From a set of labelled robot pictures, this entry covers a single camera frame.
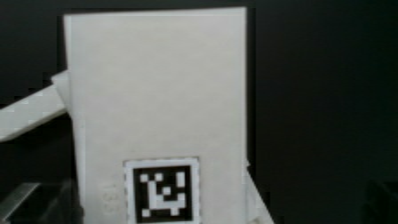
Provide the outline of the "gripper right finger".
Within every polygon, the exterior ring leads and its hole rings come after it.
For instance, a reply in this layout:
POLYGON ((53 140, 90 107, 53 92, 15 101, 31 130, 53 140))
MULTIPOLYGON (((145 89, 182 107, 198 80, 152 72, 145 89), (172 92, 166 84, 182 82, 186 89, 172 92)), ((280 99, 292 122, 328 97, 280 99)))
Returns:
POLYGON ((367 184, 362 224, 398 224, 398 181, 367 184))

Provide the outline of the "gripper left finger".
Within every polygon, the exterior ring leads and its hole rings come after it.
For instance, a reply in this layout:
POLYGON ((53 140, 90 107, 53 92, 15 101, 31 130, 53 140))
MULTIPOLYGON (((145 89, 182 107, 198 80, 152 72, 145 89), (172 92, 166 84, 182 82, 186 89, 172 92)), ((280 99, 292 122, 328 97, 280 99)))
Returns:
POLYGON ((74 224, 69 181, 22 183, 0 202, 0 224, 74 224))

